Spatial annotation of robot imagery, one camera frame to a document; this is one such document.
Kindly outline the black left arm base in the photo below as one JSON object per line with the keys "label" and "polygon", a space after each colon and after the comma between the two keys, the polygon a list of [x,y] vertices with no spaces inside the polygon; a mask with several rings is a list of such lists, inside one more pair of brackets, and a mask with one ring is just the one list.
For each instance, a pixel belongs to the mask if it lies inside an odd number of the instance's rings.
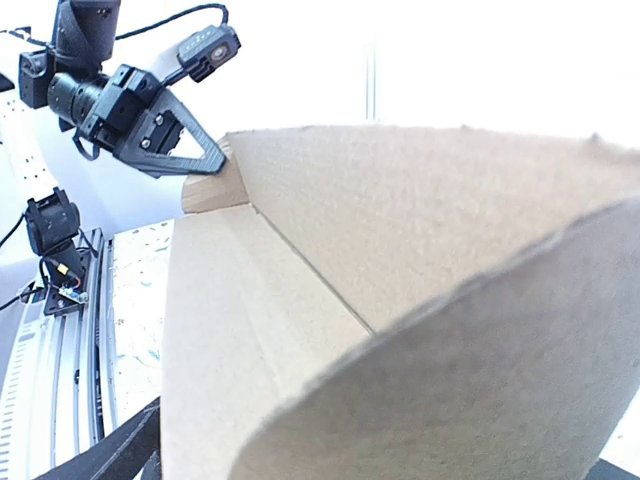
{"label": "black left arm base", "polygon": [[98,257],[80,227],[80,212],[66,192],[27,201],[24,213],[29,243],[39,258],[39,274],[45,289],[43,313],[68,314],[89,300],[90,266]]}

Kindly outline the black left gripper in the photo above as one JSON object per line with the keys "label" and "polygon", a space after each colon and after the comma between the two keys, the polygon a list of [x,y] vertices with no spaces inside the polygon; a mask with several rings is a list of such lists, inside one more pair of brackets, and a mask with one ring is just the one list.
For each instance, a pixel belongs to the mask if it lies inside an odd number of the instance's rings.
{"label": "black left gripper", "polygon": [[124,164],[151,177],[217,175],[226,156],[189,109],[169,90],[159,96],[160,113],[171,112],[182,125],[177,145],[167,154],[138,150],[115,151],[125,144],[135,123],[161,91],[151,73],[123,64],[108,77],[101,74],[79,84],[74,93],[74,144],[86,159],[98,158],[102,149]]}

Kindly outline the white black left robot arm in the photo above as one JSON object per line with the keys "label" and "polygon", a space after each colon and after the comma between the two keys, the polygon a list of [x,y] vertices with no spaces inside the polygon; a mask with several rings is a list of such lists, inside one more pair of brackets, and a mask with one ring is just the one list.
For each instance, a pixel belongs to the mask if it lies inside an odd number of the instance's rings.
{"label": "white black left robot arm", "polygon": [[106,75],[119,8],[117,1],[60,2],[52,41],[20,57],[19,99],[50,108],[76,146],[90,143],[80,152],[88,160],[107,151],[153,178],[220,174],[225,154],[169,88],[184,78],[199,83],[235,56],[235,31],[223,20],[191,35],[164,79],[128,65]]}

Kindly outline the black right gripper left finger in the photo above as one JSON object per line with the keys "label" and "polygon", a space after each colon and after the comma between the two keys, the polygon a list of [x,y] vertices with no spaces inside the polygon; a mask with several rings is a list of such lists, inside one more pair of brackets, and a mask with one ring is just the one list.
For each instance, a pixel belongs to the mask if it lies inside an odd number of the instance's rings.
{"label": "black right gripper left finger", "polygon": [[160,397],[110,435],[38,479],[162,479]]}

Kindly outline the floral patterned table mat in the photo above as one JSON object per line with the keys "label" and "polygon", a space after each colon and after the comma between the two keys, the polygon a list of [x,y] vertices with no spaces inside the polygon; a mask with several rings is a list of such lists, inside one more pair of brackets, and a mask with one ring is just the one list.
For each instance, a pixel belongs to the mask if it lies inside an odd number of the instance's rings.
{"label": "floral patterned table mat", "polygon": [[117,234],[113,240],[115,401],[125,422],[160,395],[161,352],[172,220]]}

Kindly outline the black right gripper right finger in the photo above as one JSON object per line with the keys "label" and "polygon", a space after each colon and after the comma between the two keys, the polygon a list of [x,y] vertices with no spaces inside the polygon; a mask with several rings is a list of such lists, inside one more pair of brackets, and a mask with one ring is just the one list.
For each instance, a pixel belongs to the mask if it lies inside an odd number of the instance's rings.
{"label": "black right gripper right finger", "polygon": [[639,480],[639,477],[604,459],[599,459],[587,473],[587,480]]}

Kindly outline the left rear aluminium frame post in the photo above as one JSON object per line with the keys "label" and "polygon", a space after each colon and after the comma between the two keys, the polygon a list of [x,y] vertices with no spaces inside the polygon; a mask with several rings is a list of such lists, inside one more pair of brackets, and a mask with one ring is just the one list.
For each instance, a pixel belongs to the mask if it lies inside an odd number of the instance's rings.
{"label": "left rear aluminium frame post", "polygon": [[366,46],[365,58],[365,118],[375,122],[377,115],[377,49],[376,42]]}

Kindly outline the front aluminium rail frame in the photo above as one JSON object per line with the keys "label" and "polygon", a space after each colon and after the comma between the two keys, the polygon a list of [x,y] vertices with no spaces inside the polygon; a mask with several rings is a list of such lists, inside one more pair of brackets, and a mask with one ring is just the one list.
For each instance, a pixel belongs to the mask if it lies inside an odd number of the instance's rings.
{"label": "front aluminium rail frame", "polygon": [[1,476],[32,479],[118,427],[113,243],[98,229],[79,245],[87,302],[38,295],[23,310],[1,393]]}

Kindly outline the brown cardboard box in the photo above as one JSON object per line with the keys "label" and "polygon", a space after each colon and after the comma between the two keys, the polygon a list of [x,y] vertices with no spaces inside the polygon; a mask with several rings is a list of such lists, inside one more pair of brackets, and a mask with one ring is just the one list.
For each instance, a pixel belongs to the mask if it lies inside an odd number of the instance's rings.
{"label": "brown cardboard box", "polygon": [[168,479],[639,475],[639,152],[598,137],[230,133],[189,176]]}

